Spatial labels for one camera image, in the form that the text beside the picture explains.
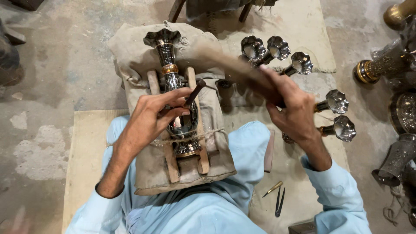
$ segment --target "concrete floor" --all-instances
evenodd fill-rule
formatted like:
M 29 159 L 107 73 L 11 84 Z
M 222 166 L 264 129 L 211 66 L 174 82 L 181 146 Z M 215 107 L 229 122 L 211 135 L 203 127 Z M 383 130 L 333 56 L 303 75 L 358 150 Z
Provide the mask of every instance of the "concrete floor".
M 382 209 L 390 205 L 388 187 L 372 178 L 388 147 L 397 137 L 387 106 L 391 91 L 384 81 L 363 87 L 352 69 L 370 58 L 370 49 L 383 47 L 397 33 L 385 26 L 382 13 L 396 2 L 385 0 L 321 0 L 325 24 L 337 63 L 326 88 L 300 84 L 324 96 L 338 88 L 350 101 L 348 117 L 357 136 L 344 144 L 352 176 L 364 199 L 373 233 L 404 234 L 413 230 L 407 216 L 394 227 Z M 19 25 L 27 43 L 18 46 L 24 80 L 0 91 L 0 233 L 21 205 L 26 207 L 33 234 L 60 233 L 74 110 L 127 108 L 120 79 L 114 73 L 107 40 L 127 22 L 162 23 L 173 0 L 45 0 L 27 12 L 0 0 L 0 16 Z M 178 22 L 185 22 L 184 10 Z M 205 29 L 206 21 L 193 22 Z

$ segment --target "person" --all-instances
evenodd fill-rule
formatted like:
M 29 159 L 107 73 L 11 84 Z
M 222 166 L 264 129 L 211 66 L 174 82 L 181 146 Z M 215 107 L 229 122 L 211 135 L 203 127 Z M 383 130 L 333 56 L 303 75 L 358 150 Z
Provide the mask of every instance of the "person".
M 288 76 L 260 67 L 283 96 L 286 108 L 267 103 L 272 122 L 305 151 L 301 158 L 319 195 L 323 212 L 315 216 L 317 233 L 371 233 L 363 200 L 352 176 L 339 167 L 322 143 L 313 122 L 314 96 Z M 169 122 L 189 111 L 182 108 L 190 88 L 161 95 L 142 95 L 130 116 L 114 119 L 107 132 L 104 175 L 88 201 L 73 216 L 66 233 L 114 233 L 123 226 L 139 233 L 265 233 L 248 217 L 254 186 L 263 177 L 263 158 L 270 137 L 256 121 L 229 134 L 237 174 L 221 181 L 161 193 L 134 194 L 135 156 L 154 141 Z M 165 105 L 176 107 L 169 111 Z

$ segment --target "metal tweezers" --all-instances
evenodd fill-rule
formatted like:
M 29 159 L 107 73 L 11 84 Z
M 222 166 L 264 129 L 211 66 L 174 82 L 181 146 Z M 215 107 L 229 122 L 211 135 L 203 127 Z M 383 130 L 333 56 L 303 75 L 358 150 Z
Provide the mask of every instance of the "metal tweezers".
M 277 218 L 280 216 L 280 212 L 282 211 L 283 198 L 285 198 L 285 190 L 286 188 L 283 189 L 282 200 L 280 201 L 280 205 L 279 205 L 279 198 L 280 198 L 280 187 L 279 187 L 279 192 L 277 194 L 277 202 L 276 202 L 276 212 L 275 212 L 275 216 Z

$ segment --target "sleeve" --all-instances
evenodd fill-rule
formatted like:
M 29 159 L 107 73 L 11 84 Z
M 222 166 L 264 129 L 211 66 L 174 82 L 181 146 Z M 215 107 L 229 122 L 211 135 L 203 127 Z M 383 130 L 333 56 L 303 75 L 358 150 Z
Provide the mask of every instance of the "sleeve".
M 107 199 L 101 197 L 94 189 L 88 201 L 75 213 L 65 234 L 114 233 L 123 216 L 121 209 L 123 193 L 124 188 L 119 196 Z
M 323 212 L 315 216 L 317 233 L 371 233 L 357 183 L 351 174 L 337 165 L 326 171 L 314 171 L 305 155 L 302 166 L 318 194 Z

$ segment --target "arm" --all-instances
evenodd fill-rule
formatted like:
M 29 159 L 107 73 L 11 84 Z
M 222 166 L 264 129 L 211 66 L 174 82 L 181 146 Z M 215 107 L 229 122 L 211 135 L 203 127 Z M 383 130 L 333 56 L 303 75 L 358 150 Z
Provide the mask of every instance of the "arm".
M 122 194 L 131 162 L 172 120 L 189 114 L 189 110 L 181 106 L 185 103 L 183 97 L 191 92 L 190 88 L 181 88 L 160 95 L 140 96 L 130 120 L 112 147 L 113 154 L 101 181 L 72 218 L 67 234 L 114 233 L 123 217 Z M 164 109 L 166 105 L 177 108 L 167 110 Z
M 318 233 L 371 233 L 357 183 L 338 166 L 325 148 L 313 122 L 314 96 L 302 91 L 288 76 L 261 66 L 263 74 L 283 96 L 286 108 L 266 107 L 272 122 L 305 151 L 301 163 L 324 208 L 315 216 Z

